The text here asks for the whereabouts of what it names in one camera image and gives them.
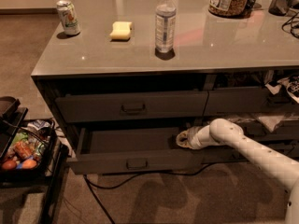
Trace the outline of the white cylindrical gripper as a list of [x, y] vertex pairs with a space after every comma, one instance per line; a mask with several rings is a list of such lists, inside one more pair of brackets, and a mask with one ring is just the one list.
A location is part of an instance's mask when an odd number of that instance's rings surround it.
[[217, 142], [210, 134], [209, 126], [191, 127], [189, 130], [180, 132], [177, 135], [177, 145], [189, 149], [202, 149], [204, 147], [218, 146]]

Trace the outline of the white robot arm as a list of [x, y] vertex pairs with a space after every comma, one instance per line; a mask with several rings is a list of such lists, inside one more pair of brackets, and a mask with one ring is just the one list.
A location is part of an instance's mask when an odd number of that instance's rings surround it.
[[214, 119], [205, 127], [191, 127], [176, 137], [180, 147], [203, 149], [229, 146], [275, 179], [289, 195], [285, 224], [299, 224], [299, 162], [244, 135], [240, 126], [227, 119]]

